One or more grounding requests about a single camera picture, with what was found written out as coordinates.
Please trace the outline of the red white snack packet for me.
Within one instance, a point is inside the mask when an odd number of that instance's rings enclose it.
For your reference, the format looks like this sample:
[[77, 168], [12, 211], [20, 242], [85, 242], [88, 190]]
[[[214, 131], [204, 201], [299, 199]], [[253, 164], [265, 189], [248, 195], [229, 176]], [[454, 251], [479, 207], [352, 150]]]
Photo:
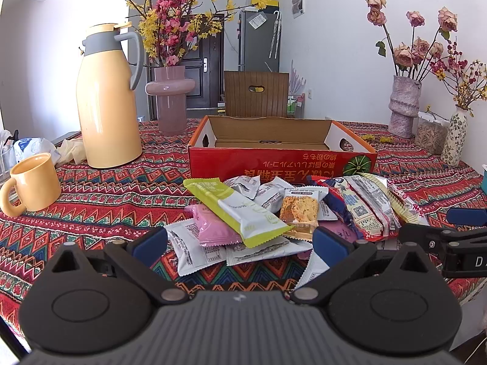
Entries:
[[357, 195], [357, 201], [352, 201], [348, 207], [363, 236], [377, 241], [396, 234], [401, 227], [400, 220], [383, 189], [365, 176], [347, 176], [345, 180], [348, 188]]

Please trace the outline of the yellow striped snack packet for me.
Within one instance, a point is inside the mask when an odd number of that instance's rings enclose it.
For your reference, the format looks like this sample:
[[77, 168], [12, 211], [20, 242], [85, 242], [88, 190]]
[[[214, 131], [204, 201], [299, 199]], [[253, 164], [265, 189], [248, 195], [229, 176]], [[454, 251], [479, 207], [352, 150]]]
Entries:
[[385, 177], [371, 173], [361, 173], [361, 176], [375, 183], [380, 188], [389, 199], [394, 213], [399, 220], [404, 223], [413, 223], [423, 226], [429, 225], [428, 220], [420, 210], [419, 206], [417, 206], [410, 197], [400, 191], [394, 184], [390, 184]]

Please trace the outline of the dark brown door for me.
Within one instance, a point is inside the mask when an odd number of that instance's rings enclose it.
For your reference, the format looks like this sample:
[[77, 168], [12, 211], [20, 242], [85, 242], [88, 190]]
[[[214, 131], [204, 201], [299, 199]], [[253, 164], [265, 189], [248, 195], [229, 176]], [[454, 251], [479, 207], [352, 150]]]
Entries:
[[217, 112], [223, 92], [224, 33], [207, 36], [187, 48], [177, 66], [165, 67], [147, 58], [146, 85], [149, 119], [159, 117], [159, 97], [184, 96], [187, 116], [200, 118]]

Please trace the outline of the textured pink vase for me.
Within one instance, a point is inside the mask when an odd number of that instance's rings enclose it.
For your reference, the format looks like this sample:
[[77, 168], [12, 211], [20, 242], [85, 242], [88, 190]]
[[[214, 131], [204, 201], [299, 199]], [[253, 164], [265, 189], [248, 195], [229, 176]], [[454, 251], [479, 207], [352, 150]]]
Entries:
[[414, 119], [418, 117], [422, 84], [411, 78], [394, 76], [389, 109], [388, 130], [395, 136], [413, 137]]

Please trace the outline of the red cardboard box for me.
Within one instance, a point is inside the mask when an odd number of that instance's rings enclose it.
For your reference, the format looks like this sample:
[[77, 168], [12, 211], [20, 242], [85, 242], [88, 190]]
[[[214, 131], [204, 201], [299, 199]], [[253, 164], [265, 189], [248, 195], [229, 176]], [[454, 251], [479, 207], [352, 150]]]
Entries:
[[304, 184], [372, 172], [377, 151], [334, 120], [206, 116], [188, 143], [192, 178], [278, 176]]

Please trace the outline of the pink snack packet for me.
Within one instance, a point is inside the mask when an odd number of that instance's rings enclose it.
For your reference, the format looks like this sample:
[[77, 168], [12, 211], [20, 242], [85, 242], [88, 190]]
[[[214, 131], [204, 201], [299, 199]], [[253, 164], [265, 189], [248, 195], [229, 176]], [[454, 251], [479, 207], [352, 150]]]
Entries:
[[242, 243], [241, 236], [214, 214], [204, 204], [192, 204], [185, 207], [198, 228], [198, 240], [203, 247], [236, 245]]

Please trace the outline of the green white snack bar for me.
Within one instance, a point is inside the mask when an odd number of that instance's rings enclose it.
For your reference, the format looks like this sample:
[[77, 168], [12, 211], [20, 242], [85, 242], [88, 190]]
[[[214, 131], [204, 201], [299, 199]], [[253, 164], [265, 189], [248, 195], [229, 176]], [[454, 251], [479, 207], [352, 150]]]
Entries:
[[254, 248], [291, 230], [275, 214], [223, 184], [218, 178], [186, 179], [184, 187]]

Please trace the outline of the white plastic bag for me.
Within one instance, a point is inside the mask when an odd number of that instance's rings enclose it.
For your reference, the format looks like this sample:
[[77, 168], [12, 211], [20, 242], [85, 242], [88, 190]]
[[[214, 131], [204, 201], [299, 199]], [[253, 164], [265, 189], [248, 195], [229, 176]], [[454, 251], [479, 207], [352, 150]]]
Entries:
[[20, 138], [14, 144], [14, 151], [16, 162], [21, 162], [28, 157], [32, 157], [39, 153], [49, 153], [52, 162], [56, 164], [61, 155], [57, 148], [49, 140], [43, 137], [25, 137]]

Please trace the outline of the patterned red tablecloth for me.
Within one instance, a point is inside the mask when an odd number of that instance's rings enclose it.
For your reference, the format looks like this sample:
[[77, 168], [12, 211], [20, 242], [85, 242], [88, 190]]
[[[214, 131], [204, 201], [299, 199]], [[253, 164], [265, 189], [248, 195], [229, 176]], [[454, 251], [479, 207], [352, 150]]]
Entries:
[[[183, 186], [190, 175], [187, 146], [198, 120], [184, 133], [166, 137], [153, 122], [139, 131], [143, 152], [127, 166], [94, 170], [65, 164], [57, 175], [62, 193], [49, 208], [1, 218], [1, 315], [19, 330], [22, 300], [48, 259], [65, 242], [100, 250], [110, 240], [132, 241], [148, 230], [184, 219], [194, 199]], [[450, 167], [413, 141], [389, 135], [379, 123], [349, 128], [377, 149], [375, 173], [385, 177], [422, 209], [434, 227], [447, 225], [452, 207], [484, 208], [481, 176], [466, 164]]]

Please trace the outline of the grey refrigerator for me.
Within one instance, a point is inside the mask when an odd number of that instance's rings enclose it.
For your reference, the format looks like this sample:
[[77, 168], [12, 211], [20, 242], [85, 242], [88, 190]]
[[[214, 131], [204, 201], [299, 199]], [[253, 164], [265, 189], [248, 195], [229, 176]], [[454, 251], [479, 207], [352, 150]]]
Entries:
[[280, 50], [276, 50], [276, 19], [276, 11], [239, 13], [240, 72], [280, 71]]

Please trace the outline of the cookie snack packet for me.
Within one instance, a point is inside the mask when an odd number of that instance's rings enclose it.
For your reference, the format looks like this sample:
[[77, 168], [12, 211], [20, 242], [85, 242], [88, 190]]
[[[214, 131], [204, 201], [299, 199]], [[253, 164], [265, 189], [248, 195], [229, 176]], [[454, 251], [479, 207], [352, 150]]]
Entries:
[[318, 189], [285, 189], [280, 220], [291, 227], [284, 236], [306, 242], [312, 241], [318, 227], [320, 191]]

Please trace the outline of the pink yellow blossom branches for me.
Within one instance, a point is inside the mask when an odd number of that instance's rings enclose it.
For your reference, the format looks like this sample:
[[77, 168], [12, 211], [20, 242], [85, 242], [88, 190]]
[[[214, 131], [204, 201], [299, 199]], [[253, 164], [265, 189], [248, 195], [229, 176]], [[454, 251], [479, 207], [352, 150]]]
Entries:
[[228, 0], [217, 8], [217, 0], [124, 0], [138, 19], [135, 33], [142, 39], [144, 62], [150, 68], [175, 67], [199, 42], [218, 36], [244, 8], [263, 10], [273, 0], [251, 0], [237, 5]]

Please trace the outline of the pink glass vase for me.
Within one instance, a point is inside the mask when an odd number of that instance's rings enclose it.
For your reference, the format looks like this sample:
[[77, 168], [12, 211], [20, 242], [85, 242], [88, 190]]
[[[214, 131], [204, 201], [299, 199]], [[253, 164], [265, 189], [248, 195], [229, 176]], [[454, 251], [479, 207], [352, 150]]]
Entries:
[[177, 135], [187, 127], [187, 94], [196, 86], [194, 79], [186, 77], [185, 66], [168, 66], [154, 70], [154, 80], [145, 91], [155, 96], [159, 131], [164, 135]]

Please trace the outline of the red yellow berry branches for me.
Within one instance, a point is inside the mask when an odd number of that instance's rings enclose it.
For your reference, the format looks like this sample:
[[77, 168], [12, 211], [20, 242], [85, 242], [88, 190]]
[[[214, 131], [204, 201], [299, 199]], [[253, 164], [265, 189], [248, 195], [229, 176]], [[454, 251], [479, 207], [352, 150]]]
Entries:
[[452, 96], [456, 107], [474, 117], [472, 105], [486, 101], [486, 64], [479, 59], [464, 58], [457, 42], [449, 40], [446, 55], [435, 54], [429, 68]]

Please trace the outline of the dried pink roses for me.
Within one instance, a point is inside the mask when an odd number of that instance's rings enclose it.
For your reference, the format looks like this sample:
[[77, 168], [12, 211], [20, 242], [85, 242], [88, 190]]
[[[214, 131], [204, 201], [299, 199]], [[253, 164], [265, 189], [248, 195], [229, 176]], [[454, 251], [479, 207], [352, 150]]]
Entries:
[[458, 16], [443, 7], [437, 14], [437, 30], [431, 42], [421, 38], [417, 29], [425, 25], [423, 15], [418, 11], [407, 11], [406, 18], [411, 26], [411, 41], [394, 45], [391, 34], [386, 27], [385, 16], [386, 0], [365, 0], [368, 7], [367, 20], [374, 26], [380, 27], [385, 38], [377, 41], [377, 53], [381, 57], [391, 56], [394, 65], [394, 74], [416, 82], [426, 78], [430, 64], [443, 58], [444, 46], [437, 40], [439, 36], [449, 41], [452, 32], [458, 30]]

